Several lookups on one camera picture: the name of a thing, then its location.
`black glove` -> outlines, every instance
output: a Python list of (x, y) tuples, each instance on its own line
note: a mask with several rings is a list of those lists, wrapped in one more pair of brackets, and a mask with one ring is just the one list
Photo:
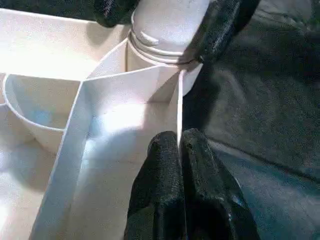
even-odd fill
[(181, 239), (185, 229), (183, 177), (172, 131), (156, 135), (132, 186), (125, 240)]
[(150, 142), (132, 186), (124, 239), (176, 240), (187, 233), (191, 240), (258, 240), (240, 187), (206, 138), (195, 129), (183, 133), (182, 168), (176, 138), (163, 132)]

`white plastic part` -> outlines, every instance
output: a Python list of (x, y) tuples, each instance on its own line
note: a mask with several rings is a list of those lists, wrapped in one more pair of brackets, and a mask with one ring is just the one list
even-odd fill
[(5, 78), (6, 74), (0, 72), (0, 104), (5, 103), (5, 98), (4, 95), (2, 94), (2, 85), (3, 85), (3, 80)]
[(5, 102), (47, 150), (57, 153), (78, 81), (7, 75)]
[(1, 239), (28, 238), (54, 160), (10, 109), (0, 105)]
[(150, 140), (181, 132), (182, 83), (165, 69), (81, 84), (30, 239), (121, 239)]
[(140, 0), (132, 19), (132, 41), (143, 55), (163, 63), (193, 60), (193, 39), (210, 0)]
[(144, 56), (128, 29), (0, 9), (0, 239), (121, 239), (148, 144), (180, 141), (201, 68)]
[(0, 8), (0, 72), (79, 81), (129, 28)]

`white cup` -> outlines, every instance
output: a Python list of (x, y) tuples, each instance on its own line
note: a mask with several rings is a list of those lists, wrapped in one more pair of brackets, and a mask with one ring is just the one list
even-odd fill
[(8, 107), (48, 151), (58, 151), (80, 82), (7, 75), (3, 96)]

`gloved hand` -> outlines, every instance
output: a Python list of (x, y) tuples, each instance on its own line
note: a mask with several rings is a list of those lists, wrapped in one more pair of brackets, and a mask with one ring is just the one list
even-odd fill
[(190, 129), (181, 141), (182, 163), (175, 133), (151, 140), (132, 186), (124, 239), (258, 240), (240, 187), (206, 138)]
[[(232, 37), (249, 22), (259, 1), (211, 1), (199, 28), (201, 37), (196, 38), (194, 57), (202, 63), (215, 61), (224, 52)], [(167, 2), (168, 11), (172, 11), (170, 1)], [(138, 3), (139, 0), (95, 0), (96, 20), (103, 26), (114, 27), (124, 16), (132, 12)]]

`white plastic tray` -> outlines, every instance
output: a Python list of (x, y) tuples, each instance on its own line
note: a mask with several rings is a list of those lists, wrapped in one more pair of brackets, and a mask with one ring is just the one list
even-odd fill
[(201, 68), (144, 58), (129, 28), (0, 9), (0, 239), (122, 238), (148, 144), (180, 139)]

